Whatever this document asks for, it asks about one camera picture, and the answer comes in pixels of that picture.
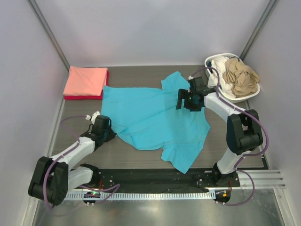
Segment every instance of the cable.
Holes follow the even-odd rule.
[[[232,182],[231,182],[231,180],[229,180],[229,186],[230,186],[230,193],[232,192]]]
[[[237,108],[235,105],[229,103],[227,100],[225,100],[223,97],[220,96],[220,75],[218,73],[218,71],[213,68],[213,67],[203,67],[202,69],[200,70],[197,70],[196,72],[193,73],[192,77],[197,74],[198,72],[200,71],[203,71],[203,70],[206,70],[206,69],[212,69],[216,72],[217,74],[217,85],[216,85],[216,95],[218,97],[219,100],[221,100],[224,104],[226,104],[227,106],[233,108],[234,110],[250,117],[252,120],[254,120],[263,130],[263,133],[265,135],[265,138],[266,138],[266,144],[265,144],[265,147],[263,148],[263,150],[257,154],[245,154],[245,155],[242,155],[241,158],[236,162],[236,164],[234,165],[234,170],[238,171],[238,172],[242,172],[242,173],[245,173],[251,180],[251,183],[252,183],[252,193],[251,195],[249,196],[249,198],[247,198],[245,201],[241,202],[241,203],[235,203],[235,204],[230,204],[230,203],[224,203],[224,202],[219,202],[219,201],[216,201],[216,203],[219,203],[219,204],[222,204],[222,205],[226,205],[226,206],[240,206],[240,205],[243,205],[243,204],[246,204],[248,201],[250,201],[254,195],[254,192],[255,192],[255,184],[254,184],[254,181],[252,179],[252,177],[250,176],[250,174],[248,174],[247,172],[243,171],[243,170],[240,170],[240,169],[237,169],[237,166],[241,163],[241,161],[245,158],[245,156],[259,156],[259,155],[262,155],[264,154],[268,147],[269,147],[269,136],[268,136],[268,132],[266,130],[266,128],[264,127],[264,125],[257,119],[255,118],[254,116],[250,115],[248,112],[245,112],[245,111],[242,111],[241,109]]]
[[[102,199],[102,200],[100,200],[100,201],[98,201],[98,202],[96,201],[95,204],[103,203],[104,201],[106,201],[106,200],[108,200],[109,198],[111,198],[112,195],[113,195],[114,193],[117,192],[117,190],[119,189],[119,187],[120,187],[120,184],[116,184],[115,186],[113,186],[113,187],[111,187],[111,188],[109,188],[109,189],[106,189],[106,191],[108,191],[108,190],[111,190],[111,189],[115,188],[115,190],[114,190],[111,194],[109,194],[107,197],[105,197],[104,199]],[[43,221],[43,219],[44,219],[46,213],[51,214],[51,215],[54,216],[54,217],[65,217],[65,216],[69,215],[70,213],[72,213],[72,212],[74,212],[74,211],[76,211],[76,210],[78,210],[78,209],[80,209],[81,207],[84,207],[84,206],[86,206],[86,205],[85,205],[85,204],[80,205],[80,206],[78,206],[78,207],[76,207],[76,208],[70,210],[68,213],[65,213],[65,214],[53,214],[53,213],[49,213],[49,210],[46,209],[46,211],[44,211],[44,213],[43,213],[41,219],[39,220],[38,226],[40,226],[40,225],[42,224],[42,221]]]
[[[46,173],[45,173],[45,176],[44,176],[44,181],[43,181],[43,197],[44,197],[44,202],[45,202],[45,205],[46,207],[49,209],[49,210],[52,210],[53,209],[53,206],[50,206],[49,202],[48,202],[48,198],[47,198],[47,179],[48,179],[48,176],[52,170],[52,168],[54,167],[54,165],[60,160],[62,159],[65,155],[68,155],[69,153],[71,153],[72,151],[74,151],[78,146],[79,146],[79,137],[70,129],[68,128],[67,126],[65,126],[63,124],[64,121],[68,120],[68,119],[72,119],[72,118],[85,118],[86,116],[72,116],[72,117],[68,117],[68,118],[65,118],[63,119],[61,122],[60,122],[60,126],[63,127],[66,131],[68,131],[69,133],[71,133],[77,140],[77,144],[71,148],[70,150],[68,150],[67,152],[65,152],[64,154],[62,154],[61,156],[59,156],[57,159],[55,159],[51,165],[49,166],[49,168],[47,169]],[[106,192],[106,191],[110,191],[112,189],[114,189],[115,187],[117,186],[117,189],[114,190],[111,194],[115,193],[118,188],[120,187],[120,184],[118,185],[115,185],[109,189],[105,189],[105,190],[101,190],[101,192]],[[92,188],[89,188],[89,187],[84,187],[84,186],[81,186],[85,189],[88,189],[88,190],[91,190],[91,191],[95,191],[94,189]]]
[[[92,189],[92,188],[89,188],[89,187],[85,187],[85,186],[80,186],[80,187],[81,187],[81,188],[88,189],[88,190],[90,190],[90,191],[94,191],[94,192],[108,192],[108,191],[114,189],[114,191],[112,191],[112,193],[110,193],[110,194],[109,194],[107,197],[105,197],[104,199],[101,199],[101,200],[99,200],[99,201],[96,201],[96,202],[95,202],[95,205],[97,205],[97,204],[103,203],[103,202],[105,202],[106,200],[108,200],[109,198],[111,198],[112,195],[115,194],[115,193],[117,192],[117,190],[119,189],[120,184],[116,184],[116,185],[114,185],[113,187],[110,187],[110,188],[108,188],[108,189],[97,189],[97,190]],[[70,213],[72,213],[72,212],[78,210],[79,208],[81,208],[81,207],[83,207],[83,206],[87,206],[87,205],[86,205],[86,204],[83,204],[83,205],[80,205],[80,206],[78,206],[78,207],[76,207],[76,208],[70,210],[68,213],[65,213],[65,214],[52,214],[52,216],[55,216],[55,217],[65,217],[65,216],[68,216]]]

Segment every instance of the white cloth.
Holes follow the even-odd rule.
[[[211,61],[211,66],[214,67],[220,76],[220,84],[222,88],[222,92],[224,93],[225,97],[236,98],[236,96],[232,92],[232,83],[225,82],[224,78],[222,77],[223,73],[226,71],[226,61],[229,60],[228,57],[225,56],[218,56]],[[217,74],[213,70],[213,73],[210,75],[208,80],[208,87],[212,88],[217,85]]]

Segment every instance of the white wall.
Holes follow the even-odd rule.
[[[190,65],[240,55],[268,0],[36,0],[77,66]]]
[[[67,74],[27,1],[0,1],[0,225],[21,225]]]
[[[301,1],[279,1],[246,57],[261,77],[261,93],[251,106],[267,126],[267,152],[280,169],[300,221],[301,196]]]

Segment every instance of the gray tabletop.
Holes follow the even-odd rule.
[[[110,67],[111,87],[151,87],[161,88],[161,80],[173,72],[179,71],[184,78],[188,78],[202,66],[133,66]],[[205,72],[202,77],[207,81]],[[238,104],[245,108],[244,102]],[[75,115],[91,115],[100,111],[101,100],[71,100],[66,101],[62,119]],[[207,135],[205,145],[193,168],[210,168],[219,161],[224,154],[226,144],[226,123],[211,110],[205,109],[205,115],[211,129]],[[88,129],[89,122],[84,119],[71,119],[65,123],[75,133],[81,134]],[[59,129],[56,137],[54,154],[57,154],[75,142],[75,138],[63,129]],[[163,169],[172,168],[170,162],[161,160],[162,149],[140,151],[126,144],[116,137],[104,144],[94,153],[85,157],[80,164],[88,163],[101,169]],[[262,167],[261,157],[245,159],[240,167]]]

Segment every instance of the shirt sleeve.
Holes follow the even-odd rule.
[[[163,146],[161,159],[185,174],[203,149],[203,144],[168,144]]]
[[[179,89],[189,89],[189,83],[181,76],[180,72],[175,72],[161,81],[162,89],[169,92],[177,92]]]

